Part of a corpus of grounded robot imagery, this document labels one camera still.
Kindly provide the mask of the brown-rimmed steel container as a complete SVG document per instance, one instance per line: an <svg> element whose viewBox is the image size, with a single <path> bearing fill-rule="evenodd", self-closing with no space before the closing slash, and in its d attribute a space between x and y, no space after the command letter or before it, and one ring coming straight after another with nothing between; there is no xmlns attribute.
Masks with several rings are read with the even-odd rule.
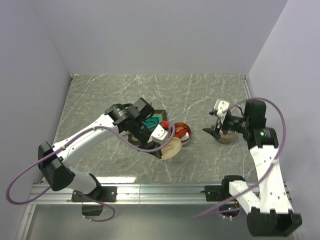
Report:
<svg viewBox="0 0 320 240"><path fill-rule="evenodd" d="M230 144L236 137L236 133L233 131L228 131L226 134L222 130L219 131L219 139L216 141L221 144Z"/></svg>

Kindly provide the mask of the cream round lid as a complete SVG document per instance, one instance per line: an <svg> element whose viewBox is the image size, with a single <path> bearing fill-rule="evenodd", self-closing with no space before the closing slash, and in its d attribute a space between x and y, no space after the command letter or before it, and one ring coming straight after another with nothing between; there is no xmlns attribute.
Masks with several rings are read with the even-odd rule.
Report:
<svg viewBox="0 0 320 240"><path fill-rule="evenodd" d="M182 143L178 137L173 137L172 140L161 149L161 160L168 160L174 157L182 149Z"/></svg>

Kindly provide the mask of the red sausage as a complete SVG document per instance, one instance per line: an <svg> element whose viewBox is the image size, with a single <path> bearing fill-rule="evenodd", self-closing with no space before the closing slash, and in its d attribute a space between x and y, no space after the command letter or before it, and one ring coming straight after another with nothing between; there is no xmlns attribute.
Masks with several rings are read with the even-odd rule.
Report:
<svg viewBox="0 0 320 240"><path fill-rule="evenodd" d="M185 128L185 129L183 129L183 130L181 130L181 131L179 131L179 132L175 132L175 134L174 134L174 136L176 137L176 138L182 138L183 136L185 136L186 134L188 133L188 130Z"/></svg>

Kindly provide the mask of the white red-rimmed steel container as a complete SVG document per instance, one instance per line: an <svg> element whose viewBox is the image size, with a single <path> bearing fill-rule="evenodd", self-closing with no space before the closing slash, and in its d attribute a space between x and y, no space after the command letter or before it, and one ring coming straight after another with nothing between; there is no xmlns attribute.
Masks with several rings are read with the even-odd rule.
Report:
<svg viewBox="0 0 320 240"><path fill-rule="evenodd" d="M178 127L183 126L183 127L185 127L187 129L187 134L184 135L183 137L179 138L181 143L182 143L182 145L186 145L190 141L190 139L192 137L192 130L191 130L190 126L188 124L184 123L184 122L177 122L177 123L174 124L174 126L175 126L175 128L176 128L176 126L178 126ZM173 131L173 127L172 126L169 129L169 134L170 135L173 134L174 137L175 137L175 131Z"/></svg>

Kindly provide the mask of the orange shrimp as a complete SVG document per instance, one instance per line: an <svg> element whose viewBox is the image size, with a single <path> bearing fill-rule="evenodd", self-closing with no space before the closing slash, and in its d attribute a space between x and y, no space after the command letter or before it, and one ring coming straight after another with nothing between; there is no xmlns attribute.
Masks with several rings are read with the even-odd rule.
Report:
<svg viewBox="0 0 320 240"><path fill-rule="evenodd" d="M184 126L176 126L176 127L175 127L175 132L178 133L179 131L181 131L181 130L183 130L183 129L185 129Z"/></svg>

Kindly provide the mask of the brown round lid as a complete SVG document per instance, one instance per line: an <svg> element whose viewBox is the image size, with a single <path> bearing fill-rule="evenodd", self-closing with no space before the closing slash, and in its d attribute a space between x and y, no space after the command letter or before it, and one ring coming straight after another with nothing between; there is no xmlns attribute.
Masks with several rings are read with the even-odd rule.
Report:
<svg viewBox="0 0 320 240"><path fill-rule="evenodd" d="M227 133L224 133L222 130L219 131L220 139L222 140L232 140L236 137L236 133L233 131L227 131Z"/></svg>

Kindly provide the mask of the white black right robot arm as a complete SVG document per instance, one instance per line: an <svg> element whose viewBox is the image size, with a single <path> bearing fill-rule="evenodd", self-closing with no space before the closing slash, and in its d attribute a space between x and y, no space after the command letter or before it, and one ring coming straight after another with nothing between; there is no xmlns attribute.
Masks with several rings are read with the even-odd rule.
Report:
<svg viewBox="0 0 320 240"><path fill-rule="evenodd" d="M225 176L220 188L224 200L197 217L219 212L223 205L235 200L246 213L247 228L253 237L288 237L303 220L294 212L288 198L279 162L286 140L284 116L278 113L282 123L282 140L278 141L275 129L266 126L266 104L273 106L274 103L262 97L248 98L243 103L244 112L238 117L232 115L231 110L242 104L241 101L230 104L217 99L210 112L217 118L216 123L205 132L216 140L228 132L242 134L253 158L257 183L248 185L239 175Z"/></svg>

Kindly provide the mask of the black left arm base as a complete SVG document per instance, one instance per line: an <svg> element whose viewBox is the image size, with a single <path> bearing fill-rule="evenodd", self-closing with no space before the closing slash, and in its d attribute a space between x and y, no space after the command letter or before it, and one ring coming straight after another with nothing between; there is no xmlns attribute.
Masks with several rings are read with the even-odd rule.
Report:
<svg viewBox="0 0 320 240"><path fill-rule="evenodd" d="M81 213L84 217L99 217L103 210L110 209L110 218L113 218L116 215L116 210L109 203L115 203L116 199L116 186L99 186L89 194L74 190L71 202L81 203Z"/></svg>

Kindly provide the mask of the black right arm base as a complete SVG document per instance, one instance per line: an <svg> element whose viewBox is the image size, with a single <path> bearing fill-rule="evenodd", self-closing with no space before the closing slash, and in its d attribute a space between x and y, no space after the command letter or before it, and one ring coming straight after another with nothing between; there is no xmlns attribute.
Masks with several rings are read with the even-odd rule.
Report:
<svg viewBox="0 0 320 240"><path fill-rule="evenodd" d="M221 185L206 185L204 190L201 191L205 195L207 202L222 202L228 198L223 195L223 189ZM241 207L237 200L232 200L228 204L222 205L218 208L218 213L224 218L238 218L241 216Z"/></svg>

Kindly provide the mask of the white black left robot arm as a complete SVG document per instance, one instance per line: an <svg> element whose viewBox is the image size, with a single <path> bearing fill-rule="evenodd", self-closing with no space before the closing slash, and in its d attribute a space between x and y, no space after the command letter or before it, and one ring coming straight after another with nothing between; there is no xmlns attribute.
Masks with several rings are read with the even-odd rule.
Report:
<svg viewBox="0 0 320 240"><path fill-rule="evenodd" d="M98 180L91 173L79 172L72 163L102 141L128 132L140 145L136 150L161 158L162 148L168 143L169 133L160 124L154 130L144 121L154 114L154 108L143 98L134 104L113 104L98 119L78 133L50 145L43 142L38 147L38 168L53 191L65 188L78 190L89 201L101 196Z"/></svg>

